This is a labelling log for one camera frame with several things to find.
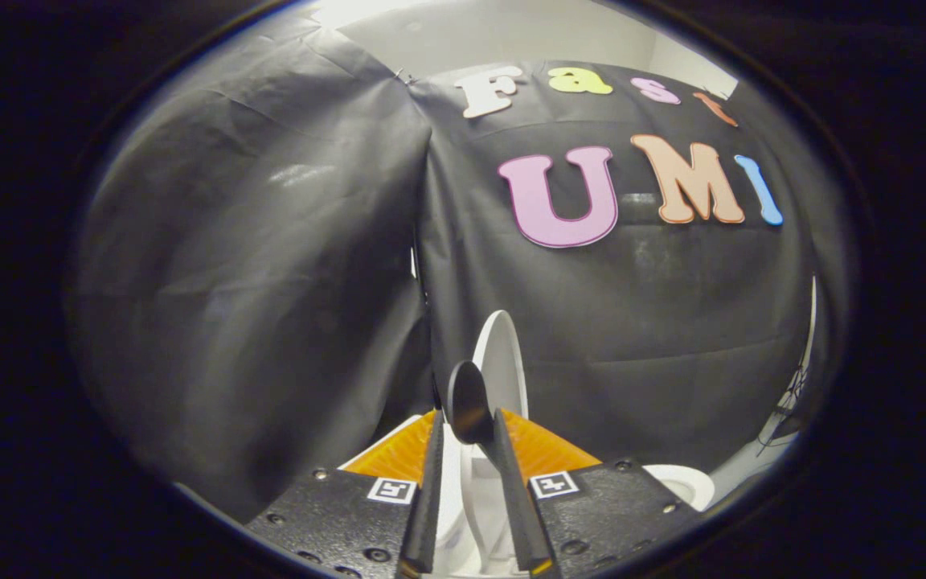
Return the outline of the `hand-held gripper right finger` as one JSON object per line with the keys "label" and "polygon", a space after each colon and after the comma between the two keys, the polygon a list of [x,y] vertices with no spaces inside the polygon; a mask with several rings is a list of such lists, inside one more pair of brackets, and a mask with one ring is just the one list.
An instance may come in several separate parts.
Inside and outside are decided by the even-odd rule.
{"label": "hand-held gripper right finger", "polygon": [[702,521],[636,459],[599,461],[499,409],[494,462],[519,568],[531,578],[638,578]]}

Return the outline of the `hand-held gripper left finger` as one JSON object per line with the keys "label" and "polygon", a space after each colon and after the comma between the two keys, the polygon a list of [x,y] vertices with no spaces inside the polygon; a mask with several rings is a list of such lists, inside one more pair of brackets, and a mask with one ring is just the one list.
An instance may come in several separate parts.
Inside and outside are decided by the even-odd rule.
{"label": "hand-held gripper left finger", "polygon": [[440,513],[444,419],[405,421],[342,468],[297,478],[247,525],[297,564],[332,577],[419,578],[431,572]]}

